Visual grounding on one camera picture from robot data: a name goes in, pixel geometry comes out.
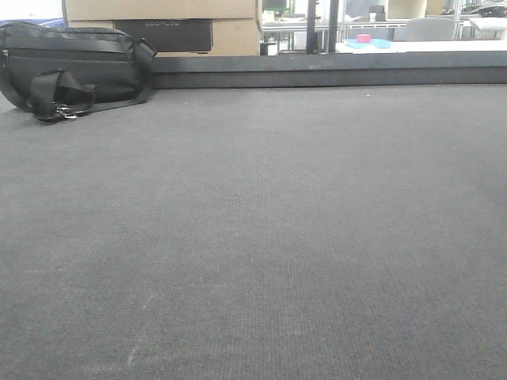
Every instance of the black metal frame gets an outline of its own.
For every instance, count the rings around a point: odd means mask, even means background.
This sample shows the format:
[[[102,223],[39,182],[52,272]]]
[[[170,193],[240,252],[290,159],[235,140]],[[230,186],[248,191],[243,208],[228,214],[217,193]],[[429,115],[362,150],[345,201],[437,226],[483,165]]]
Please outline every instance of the black metal frame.
[[[156,58],[154,87],[259,88],[507,83],[507,51]]]
[[[331,0],[330,4],[330,32],[328,35],[329,42],[327,44],[329,53],[334,53],[336,51],[339,3],[338,0]]]
[[[307,54],[317,54],[318,52],[318,35],[315,32],[316,9],[317,9],[316,0],[308,0]]]

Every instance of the table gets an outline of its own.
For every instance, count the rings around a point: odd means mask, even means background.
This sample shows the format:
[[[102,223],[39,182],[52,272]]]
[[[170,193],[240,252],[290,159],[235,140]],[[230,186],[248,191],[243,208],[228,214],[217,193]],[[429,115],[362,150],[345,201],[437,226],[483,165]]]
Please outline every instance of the table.
[[[380,49],[368,45],[361,49],[347,46],[346,43],[336,44],[340,53],[371,54],[371,53],[402,53],[408,51],[504,51],[507,50],[505,40],[454,40],[425,42],[393,42],[388,49]]]
[[[262,24],[262,32],[264,33],[264,41],[268,42],[266,39],[266,35],[276,34],[276,45],[277,50],[280,51],[280,42],[282,40],[283,33],[287,33],[289,35],[289,40],[293,41],[295,32],[306,32],[307,31],[307,23],[306,21],[270,21],[264,22]],[[319,47],[321,50],[327,49],[327,36],[329,35],[329,25],[328,23],[323,23],[321,21],[315,22],[315,31],[319,34]],[[294,50],[295,47],[291,44],[287,46],[288,50]]]
[[[507,18],[498,18],[498,17],[471,18],[470,24],[479,33],[494,32],[495,38],[504,39],[507,37],[505,33],[505,31],[507,30]]]
[[[342,24],[345,28],[344,38],[349,34],[350,29],[387,29],[389,31],[389,40],[395,38],[395,30],[406,27],[408,20],[389,20],[389,21],[350,21]]]

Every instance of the chair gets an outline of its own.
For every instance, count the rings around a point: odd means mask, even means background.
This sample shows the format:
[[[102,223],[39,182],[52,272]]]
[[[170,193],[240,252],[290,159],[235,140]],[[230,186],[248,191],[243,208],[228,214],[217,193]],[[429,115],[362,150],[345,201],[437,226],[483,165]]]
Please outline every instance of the chair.
[[[406,22],[406,40],[450,41],[454,36],[454,21],[450,18],[414,18]]]

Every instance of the bag strap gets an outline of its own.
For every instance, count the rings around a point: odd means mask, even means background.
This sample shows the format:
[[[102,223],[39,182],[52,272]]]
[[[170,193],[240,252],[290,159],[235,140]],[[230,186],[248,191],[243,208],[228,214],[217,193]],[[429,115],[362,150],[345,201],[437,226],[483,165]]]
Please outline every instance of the bag strap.
[[[81,85],[67,71],[43,73],[32,80],[29,104],[41,121],[75,119],[90,112],[94,90],[94,85]]]
[[[156,50],[146,42],[145,39],[134,46],[135,58],[139,65],[139,75],[141,81],[141,91],[137,94],[137,97],[128,101],[114,101],[109,103],[94,104],[90,109],[90,112],[99,112],[106,109],[113,109],[119,107],[128,107],[129,105],[138,105],[148,100],[152,86],[152,66],[153,58],[157,54]]]

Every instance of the black shoulder bag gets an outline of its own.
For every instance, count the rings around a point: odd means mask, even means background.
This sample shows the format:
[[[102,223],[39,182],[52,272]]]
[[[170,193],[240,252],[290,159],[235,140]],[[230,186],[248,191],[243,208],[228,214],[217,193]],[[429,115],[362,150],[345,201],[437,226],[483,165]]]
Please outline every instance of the black shoulder bag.
[[[108,28],[0,26],[0,90],[18,108],[55,122],[137,105],[151,92],[156,51]]]

